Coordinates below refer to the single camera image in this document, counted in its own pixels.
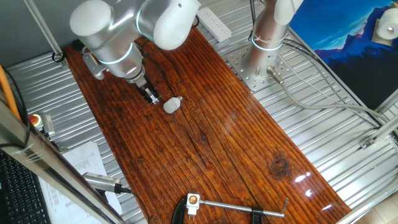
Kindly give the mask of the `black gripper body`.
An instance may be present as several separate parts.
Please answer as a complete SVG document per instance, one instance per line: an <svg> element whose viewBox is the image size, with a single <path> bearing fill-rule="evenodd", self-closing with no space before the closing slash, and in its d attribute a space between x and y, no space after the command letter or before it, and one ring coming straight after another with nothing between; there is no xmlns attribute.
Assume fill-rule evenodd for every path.
<svg viewBox="0 0 398 224"><path fill-rule="evenodd" d="M142 86L138 85L137 83L134 84L137 88L138 92L141 94L143 99L145 100L152 100L152 87L153 85L150 82L143 84Z"/></svg>

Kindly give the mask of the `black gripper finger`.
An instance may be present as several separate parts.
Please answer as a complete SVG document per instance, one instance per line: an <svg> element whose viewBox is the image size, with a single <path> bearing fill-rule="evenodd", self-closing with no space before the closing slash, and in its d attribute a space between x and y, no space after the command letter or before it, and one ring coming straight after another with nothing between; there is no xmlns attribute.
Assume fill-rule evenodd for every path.
<svg viewBox="0 0 398 224"><path fill-rule="evenodd" d="M156 91L147 91L146 95L147 95L147 101L151 105L155 105L160 101L160 96Z"/></svg>

